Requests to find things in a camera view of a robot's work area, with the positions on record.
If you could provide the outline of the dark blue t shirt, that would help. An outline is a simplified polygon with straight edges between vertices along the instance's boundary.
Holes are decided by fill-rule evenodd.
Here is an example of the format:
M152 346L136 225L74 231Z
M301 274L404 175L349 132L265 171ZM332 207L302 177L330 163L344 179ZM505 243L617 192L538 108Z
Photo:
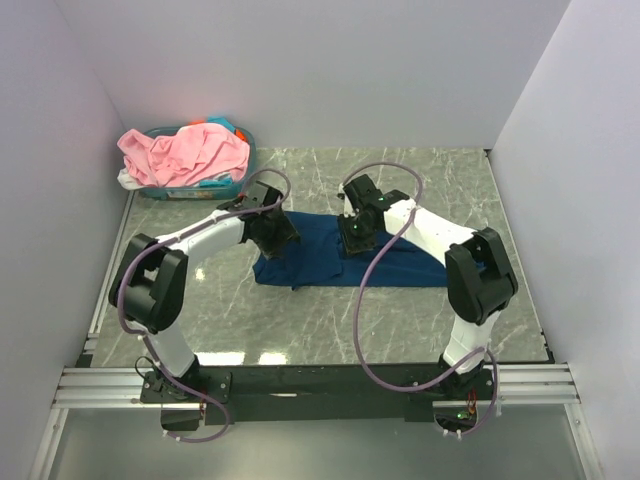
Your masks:
M372 251L345 254L337 217L289 212L287 217L301 236L285 247L281 258L259 256L253 265L255 282L261 285L357 287L367 267L391 235L380 232ZM445 267L412 243L399 239L377 263L369 287L438 288L447 283Z

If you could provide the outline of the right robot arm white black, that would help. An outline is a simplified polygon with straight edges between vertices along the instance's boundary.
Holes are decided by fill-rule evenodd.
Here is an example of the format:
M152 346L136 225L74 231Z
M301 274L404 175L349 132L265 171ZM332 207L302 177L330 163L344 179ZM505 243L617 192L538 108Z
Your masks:
M417 393L440 387L449 398L464 397L482 371L496 320L519 289L499 233L490 227L473 230L455 224L421 207L417 197L398 190L384 193L361 170L348 176L341 189L346 210L339 216L338 225L347 253L370 249L379 232L390 236L367 266L359 288L366 289L377 263L404 239L444 267L447 298L455 313L436 378L399 386L382 380L367 363L361 365L362 369L387 390Z

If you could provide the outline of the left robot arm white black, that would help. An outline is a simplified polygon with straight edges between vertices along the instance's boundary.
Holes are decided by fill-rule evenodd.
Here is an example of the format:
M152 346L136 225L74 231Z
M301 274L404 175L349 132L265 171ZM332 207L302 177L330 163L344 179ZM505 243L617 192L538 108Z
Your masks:
M287 194L256 181L211 214L176 232L135 235L128 243L108 300L121 328L144 342L164 389L186 402L207 389L197 355L179 326L190 269L246 242L266 258L299 239L282 209Z

